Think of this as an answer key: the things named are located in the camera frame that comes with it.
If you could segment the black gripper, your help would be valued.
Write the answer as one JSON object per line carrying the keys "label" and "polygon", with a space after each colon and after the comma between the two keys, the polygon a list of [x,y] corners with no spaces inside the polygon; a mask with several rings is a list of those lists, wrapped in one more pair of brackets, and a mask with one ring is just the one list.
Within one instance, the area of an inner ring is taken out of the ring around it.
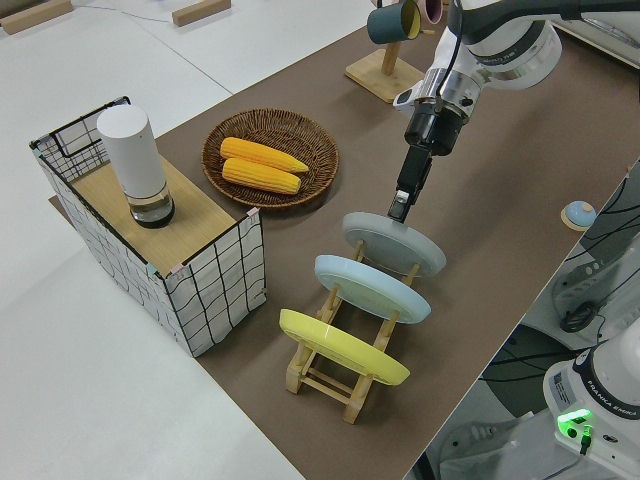
{"label": "black gripper", "polygon": [[451,153],[467,118],[435,103],[416,103],[404,139],[409,150],[387,216],[404,223],[426,181],[434,156]]}

